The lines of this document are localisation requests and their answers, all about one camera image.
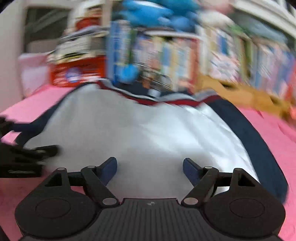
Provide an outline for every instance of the window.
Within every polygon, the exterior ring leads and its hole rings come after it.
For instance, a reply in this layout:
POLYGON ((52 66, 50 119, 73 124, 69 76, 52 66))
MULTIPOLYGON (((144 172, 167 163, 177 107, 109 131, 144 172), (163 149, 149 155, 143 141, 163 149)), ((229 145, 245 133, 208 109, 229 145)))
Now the window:
POLYGON ((67 28, 69 12, 69 9, 29 8, 25 21, 24 52, 53 50, 67 28))

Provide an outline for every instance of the black object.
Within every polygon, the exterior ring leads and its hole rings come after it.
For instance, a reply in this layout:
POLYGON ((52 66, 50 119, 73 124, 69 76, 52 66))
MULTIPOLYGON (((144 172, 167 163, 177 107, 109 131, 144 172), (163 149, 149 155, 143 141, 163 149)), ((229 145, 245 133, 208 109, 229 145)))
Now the black object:
POLYGON ((15 210, 22 241, 281 240, 284 207, 243 169, 219 173, 185 159, 183 171, 194 188, 181 204, 129 198, 120 204, 106 187, 116 171, 114 157, 80 172, 55 170, 15 210), (226 185, 229 191, 214 196, 226 185), (71 186, 82 186, 86 195, 71 186))
MULTIPOLYGON (((12 121, 0 117, 0 137, 11 131, 12 121)), ((39 177, 46 164, 45 159, 57 155, 56 145, 26 149, 19 145, 9 145, 0 141, 0 177, 39 177)))

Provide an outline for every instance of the pink surface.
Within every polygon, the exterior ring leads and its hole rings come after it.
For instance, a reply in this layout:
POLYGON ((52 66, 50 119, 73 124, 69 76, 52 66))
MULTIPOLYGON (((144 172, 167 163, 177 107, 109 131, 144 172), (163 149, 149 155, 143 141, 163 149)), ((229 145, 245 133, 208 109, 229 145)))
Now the pink surface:
MULTIPOLYGON (((20 122, 31 122, 45 110, 54 105, 72 88, 47 86, 39 92, 5 110, 1 115, 20 122)), ((296 131, 285 122, 266 113, 240 109, 252 125, 258 130, 275 156, 289 183, 289 192, 285 203, 286 220, 280 237, 284 241, 295 240, 296 207, 296 131)), ((17 134, 8 134, 3 140, 13 142, 17 134)), ((14 219, 17 204, 25 198, 42 180, 41 178, 0 179, 0 225, 11 241, 17 241, 21 233, 14 219)))

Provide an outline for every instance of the navy blue trim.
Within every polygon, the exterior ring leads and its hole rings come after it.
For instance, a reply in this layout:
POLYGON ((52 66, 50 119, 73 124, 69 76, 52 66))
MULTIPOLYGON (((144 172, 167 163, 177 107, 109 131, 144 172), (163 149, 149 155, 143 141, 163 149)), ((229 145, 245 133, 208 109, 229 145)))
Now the navy blue trim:
MULTIPOLYGON (((70 94, 72 94, 73 92, 75 92, 76 90, 80 89, 81 87, 84 87, 88 84, 98 84, 96 82, 87 82, 87 83, 82 83, 79 86, 77 86, 75 89, 73 89, 72 91, 70 91, 69 93, 67 93, 58 103, 56 103, 54 106, 52 106, 51 108, 49 108, 46 112, 44 112, 40 117, 38 117, 36 120, 34 120, 31 123, 27 123, 27 124, 14 124, 12 125, 11 131, 15 131, 15 132, 21 132, 17 138, 15 139, 15 142, 21 146, 24 146, 31 138, 39 135, 45 128, 48 120, 51 118, 51 116, 53 115, 53 113, 56 111, 56 109, 60 106, 60 104, 63 102, 63 100, 70 94)), ((148 90, 145 89, 141 83, 135 82, 133 85, 123 85, 121 84, 121 89, 123 90, 132 90, 132 94, 135 95, 143 95, 143 96, 149 96, 148 95, 148 90)), ((166 91, 166 92, 162 92, 161 96, 165 96, 165 95, 169 95, 175 92, 172 91, 166 91)), ((151 103, 157 103, 157 101, 153 101, 153 100, 147 100, 148 105, 151 105, 151 103)))
POLYGON ((207 104, 231 128, 243 143, 261 185, 282 203, 288 192, 288 182, 270 149, 247 118, 229 101, 207 104))
POLYGON ((15 143, 24 146, 31 138, 39 135, 45 128, 47 122, 53 115, 53 113, 56 111, 56 109, 61 105, 61 103, 64 101, 64 99, 75 92, 76 90, 80 89, 81 87, 84 87, 86 85, 93 84, 92 82, 88 83, 82 83, 79 86, 77 86, 75 89, 68 92, 64 97, 59 100, 54 106, 49 108, 46 112, 44 112, 42 115, 40 115, 36 120, 34 120, 31 123, 28 124, 15 124, 12 128, 15 132, 21 131, 21 133, 17 136, 15 139, 15 143))

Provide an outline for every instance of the red trim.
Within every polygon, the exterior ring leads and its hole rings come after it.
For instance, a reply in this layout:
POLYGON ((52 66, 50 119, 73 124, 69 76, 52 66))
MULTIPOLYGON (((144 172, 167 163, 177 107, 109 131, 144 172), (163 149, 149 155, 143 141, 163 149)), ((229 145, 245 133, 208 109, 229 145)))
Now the red trim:
POLYGON ((167 104, 174 104, 174 105, 188 105, 188 106, 192 106, 192 107, 197 107, 202 102, 209 103, 209 102, 221 99, 220 96, 213 95, 213 96, 209 96, 209 97, 207 97, 207 98, 205 98, 205 99, 203 99, 201 101, 189 100, 189 99, 176 99, 176 100, 158 102, 158 101, 155 101, 155 100, 143 99, 143 98, 139 98, 139 97, 135 97, 135 96, 125 94, 125 93, 121 92, 120 90, 115 90, 115 89, 112 89, 112 88, 109 88, 109 87, 105 86, 104 83, 101 82, 101 81, 98 81, 97 84, 103 90, 111 90, 111 91, 117 92, 117 93, 121 94, 122 96, 126 97, 127 99, 137 101, 139 104, 143 104, 143 105, 156 105, 158 103, 167 103, 167 104))

